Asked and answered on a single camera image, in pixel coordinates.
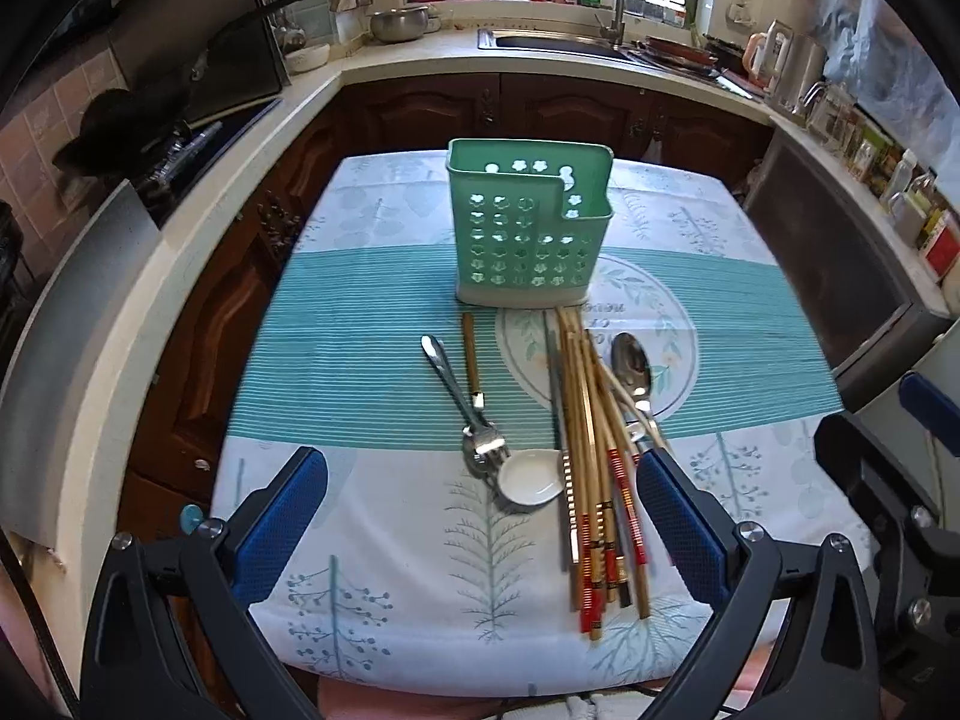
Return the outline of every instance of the sink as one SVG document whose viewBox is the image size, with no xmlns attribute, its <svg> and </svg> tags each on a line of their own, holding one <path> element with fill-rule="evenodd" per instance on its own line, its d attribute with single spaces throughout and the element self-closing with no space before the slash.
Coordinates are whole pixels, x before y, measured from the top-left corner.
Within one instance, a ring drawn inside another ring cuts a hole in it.
<svg viewBox="0 0 960 720">
<path fill-rule="evenodd" d="M 579 53 L 632 62 L 631 57 L 598 38 L 565 35 L 560 32 L 522 31 L 518 29 L 480 29 L 477 33 L 480 49 L 519 49 L 535 52 Z"/>
</svg>

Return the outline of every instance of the wooden cabinet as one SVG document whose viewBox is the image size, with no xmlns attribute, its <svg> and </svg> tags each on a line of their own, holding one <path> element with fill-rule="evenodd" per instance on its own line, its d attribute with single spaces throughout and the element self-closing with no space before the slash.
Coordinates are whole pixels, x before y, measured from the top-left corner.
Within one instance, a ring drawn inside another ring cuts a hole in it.
<svg viewBox="0 0 960 720">
<path fill-rule="evenodd" d="M 650 143 L 656 95 L 631 86 L 558 76 L 502 76 L 501 137 L 601 143 L 638 160 Z"/>
<path fill-rule="evenodd" d="M 117 531 L 133 533 L 144 543 L 160 538 L 181 535 L 179 513 L 189 503 L 200 502 L 188 495 L 157 485 L 136 471 L 127 472 L 120 490 L 120 509 L 117 511 Z"/>
<path fill-rule="evenodd" d="M 220 448 L 280 262 L 256 198 L 214 250 L 168 338 L 143 404 L 130 468 L 208 502 Z"/>
<path fill-rule="evenodd" d="M 770 127 L 692 100 L 658 95 L 650 125 L 661 164 L 719 178 L 733 189 L 763 158 Z"/>
<path fill-rule="evenodd" d="M 500 137 L 500 76 L 421 76 L 349 86 L 343 111 L 357 154 L 446 148 Z"/>
<path fill-rule="evenodd" d="M 306 222 L 320 194 L 347 156 L 342 100 L 334 100 L 306 125 L 260 185 L 289 204 Z"/>
</svg>

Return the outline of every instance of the pink cloth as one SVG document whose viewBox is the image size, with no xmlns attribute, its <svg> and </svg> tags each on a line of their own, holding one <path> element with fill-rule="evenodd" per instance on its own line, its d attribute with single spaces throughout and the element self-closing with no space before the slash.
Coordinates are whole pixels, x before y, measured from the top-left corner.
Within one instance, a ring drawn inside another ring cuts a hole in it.
<svg viewBox="0 0 960 720">
<path fill-rule="evenodd" d="M 500 699 L 448 698 L 400 693 L 320 677 L 317 706 L 326 720 L 481 720 Z"/>
<path fill-rule="evenodd" d="M 50 679 L 40 645 L 37 644 L 34 629 L 30 625 L 16 590 L 13 589 L 10 577 L 2 567 L 0 567 L 0 629 L 3 629 L 13 651 L 27 669 L 27 673 L 34 678 L 40 692 L 50 698 Z"/>
</svg>

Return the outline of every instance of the teal striped tablecloth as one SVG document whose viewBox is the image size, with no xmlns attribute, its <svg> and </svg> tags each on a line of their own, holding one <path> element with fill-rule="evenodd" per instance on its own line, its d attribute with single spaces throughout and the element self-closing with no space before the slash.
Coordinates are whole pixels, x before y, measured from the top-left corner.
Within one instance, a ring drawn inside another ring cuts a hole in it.
<svg viewBox="0 0 960 720">
<path fill-rule="evenodd" d="M 444 157 L 344 161 L 272 299 L 213 514 L 300 445 L 325 453 L 330 484 L 253 616 L 290 664 L 383 688 L 557 694 L 669 675 L 709 610 L 645 514 L 653 616 L 611 610 L 591 645 L 569 610 L 557 502 L 509 511 L 464 470 L 462 420 L 419 347 L 440 337 L 466 381 Z M 821 416 L 840 408 L 832 377 L 733 198 L 711 178 L 617 161 L 610 199 L 584 319 L 602 352 L 618 332 L 640 338 L 678 463 L 734 519 L 794 541 L 845 532 L 866 560 L 862 524 L 813 456 Z M 488 412 L 511 447 L 553 446 L 541 314 L 473 312 Z"/>
</svg>

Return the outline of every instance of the dish rack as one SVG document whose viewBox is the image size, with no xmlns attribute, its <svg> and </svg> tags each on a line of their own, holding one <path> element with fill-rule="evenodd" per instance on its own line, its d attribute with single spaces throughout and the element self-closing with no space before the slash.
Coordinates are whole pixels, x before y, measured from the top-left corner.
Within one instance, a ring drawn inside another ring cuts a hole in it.
<svg viewBox="0 0 960 720">
<path fill-rule="evenodd" d="M 613 216 L 613 152 L 592 143 L 450 142 L 457 298 L 544 309 L 587 299 Z"/>
</svg>

